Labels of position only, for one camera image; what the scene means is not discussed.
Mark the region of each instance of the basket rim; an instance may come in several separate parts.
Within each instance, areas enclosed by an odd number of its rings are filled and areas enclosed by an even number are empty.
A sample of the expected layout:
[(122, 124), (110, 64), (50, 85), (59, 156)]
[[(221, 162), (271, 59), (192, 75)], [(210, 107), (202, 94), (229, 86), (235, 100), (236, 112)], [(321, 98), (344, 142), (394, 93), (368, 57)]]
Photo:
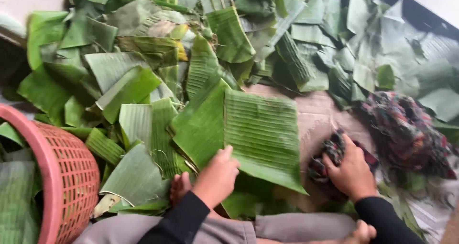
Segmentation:
[(55, 243), (60, 225), (60, 208), (62, 206), (63, 183), (60, 168), (55, 159), (54, 151), (41, 134), (34, 122), (15, 108), (0, 103), (0, 118), (13, 125), (31, 147), (38, 163), (43, 180), (43, 220), (41, 223), (38, 244)]

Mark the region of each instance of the foot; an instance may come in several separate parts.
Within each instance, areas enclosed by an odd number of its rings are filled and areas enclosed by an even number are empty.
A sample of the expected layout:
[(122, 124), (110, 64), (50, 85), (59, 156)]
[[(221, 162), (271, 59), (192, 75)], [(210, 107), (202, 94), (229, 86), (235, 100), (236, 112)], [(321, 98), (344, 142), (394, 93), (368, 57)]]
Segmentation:
[[(170, 200), (172, 202), (172, 206), (175, 206), (180, 202), (183, 196), (188, 193), (188, 191), (192, 190), (193, 186), (190, 182), (190, 175), (188, 172), (182, 173), (182, 175), (175, 175), (174, 179), (171, 183), (171, 193), (170, 193)], [(218, 218), (218, 219), (225, 219), (217, 214), (214, 210), (210, 211), (209, 218)]]

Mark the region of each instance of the colorful cloth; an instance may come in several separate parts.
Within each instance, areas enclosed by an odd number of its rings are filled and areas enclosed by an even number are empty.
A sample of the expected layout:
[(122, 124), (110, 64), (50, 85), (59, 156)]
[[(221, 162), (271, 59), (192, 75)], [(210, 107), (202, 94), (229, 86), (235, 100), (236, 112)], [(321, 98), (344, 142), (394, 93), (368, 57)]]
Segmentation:
[[(341, 165), (341, 160), (344, 158), (344, 153), (346, 151), (346, 145), (342, 137), (343, 133), (344, 131), (342, 129), (338, 129), (331, 135), (329, 140), (325, 140), (322, 143), (322, 153), (326, 153), (335, 166)], [(364, 151), (365, 161), (370, 167), (370, 171), (375, 173), (376, 168), (379, 165), (378, 159), (367, 151), (367, 149), (365, 149), (365, 147), (358, 141), (353, 142), (357, 147), (362, 148)], [(313, 156), (309, 162), (308, 175), (315, 184), (320, 186), (320, 189), (324, 191), (330, 199), (337, 201), (345, 201), (348, 199), (348, 196), (339, 191), (328, 177), (322, 154)]]
[(375, 92), (362, 104), (370, 116), (380, 156), (402, 171), (457, 179), (448, 163), (452, 147), (432, 126), (431, 117), (411, 97)]

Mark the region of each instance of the stack of banana leaves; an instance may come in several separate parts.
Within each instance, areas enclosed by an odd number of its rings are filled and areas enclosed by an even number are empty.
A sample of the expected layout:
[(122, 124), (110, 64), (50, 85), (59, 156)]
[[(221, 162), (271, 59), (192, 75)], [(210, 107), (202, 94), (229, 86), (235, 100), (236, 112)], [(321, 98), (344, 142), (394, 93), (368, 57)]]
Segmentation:
[(429, 35), (407, 33), (401, 1), (68, 1), (68, 11), (31, 14), (32, 72), (9, 88), (95, 155), (95, 217), (161, 215), (170, 179), (199, 173), (225, 145), (241, 164), (222, 202), (230, 218), (291, 210), (273, 188), (307, 194), (296, 104), (245, 93), (251, 84), (326, 90), (342, 110), (395, 90), (457, 141), (457, 70)]

